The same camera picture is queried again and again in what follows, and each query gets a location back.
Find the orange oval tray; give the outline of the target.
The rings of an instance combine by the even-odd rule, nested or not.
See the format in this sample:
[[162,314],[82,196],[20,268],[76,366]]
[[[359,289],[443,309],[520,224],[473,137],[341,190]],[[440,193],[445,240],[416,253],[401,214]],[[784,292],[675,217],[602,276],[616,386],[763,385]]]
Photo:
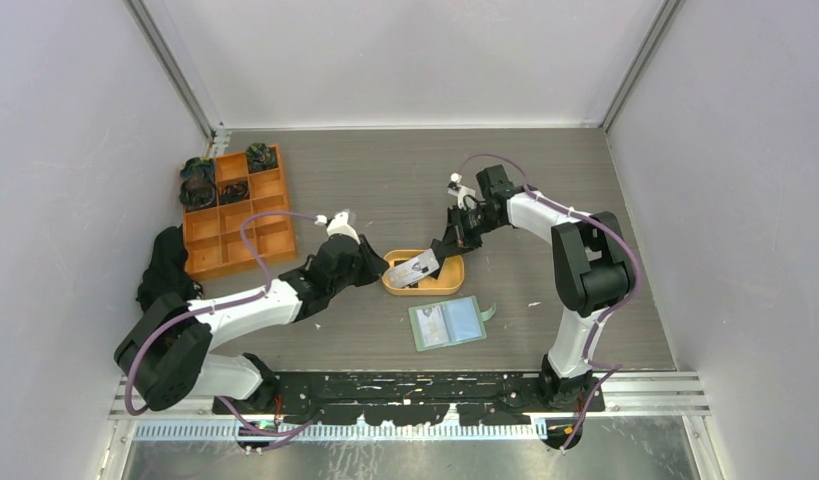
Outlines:
[[[384,255],[384,260],[390,269],[412,261],[423,254],[419,249],[397,249]],[[407,284],[401,288],[395,287],[387,274],[382,277],[382,283],[387,292],[394,296],[449,296],[456,294],[466,277],[465,262],[459,255],[448,257],[439,263],[434,273],[426,272],[417,282]]]

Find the green card holder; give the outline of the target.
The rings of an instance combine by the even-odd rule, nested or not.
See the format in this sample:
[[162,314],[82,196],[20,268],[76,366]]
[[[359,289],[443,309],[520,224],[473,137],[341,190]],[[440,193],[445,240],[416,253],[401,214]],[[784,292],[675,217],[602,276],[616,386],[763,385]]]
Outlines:
[[[417,314],[421,308],[435,305],[443,310],[449,341],[441,345],[424,347],[418,329]],[[415,348],[418,352],[425,352],[484,340],[487,338],[485,323],[494,317],[496,310],[496,304],[482,310],[475,296],[411,307],[408,309],[408,315]]]

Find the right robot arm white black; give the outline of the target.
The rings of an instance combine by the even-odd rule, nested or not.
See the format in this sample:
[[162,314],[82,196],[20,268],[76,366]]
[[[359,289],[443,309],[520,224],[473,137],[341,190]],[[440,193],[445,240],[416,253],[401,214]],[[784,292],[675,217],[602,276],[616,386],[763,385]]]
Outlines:
[[473,190],[460,174],[450,176],[447,189],[456,203],[448,208],[444,234],[432,241],[431,252],[442,263],[480,248],[483,235],[504,226],[550,245],[564,310],[554,344],[542,358],[537,390],[547,407],[565,410],[590,390],[594,343],[605,320],[635,289],[640,267],[614,214],[566,208],[529,185],[515,185],[501,165],[483,169],[476,179],[479,188]]

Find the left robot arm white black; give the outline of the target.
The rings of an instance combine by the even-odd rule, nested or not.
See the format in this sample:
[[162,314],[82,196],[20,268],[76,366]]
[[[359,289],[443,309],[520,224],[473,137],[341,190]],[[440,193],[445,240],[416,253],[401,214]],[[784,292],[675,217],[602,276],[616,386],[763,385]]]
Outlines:
[[389,264],[365,237],[332,235],[301,266],[267,286],[212,300],[157,298],[115,349],[113,359],[151,411],[189,396],[212,396],[216,410],[233,405],[262,413],[279,395],[275,373],[256,355],[215,349],[267,327],[292,324],[327,308],[348,286],[378,281]]

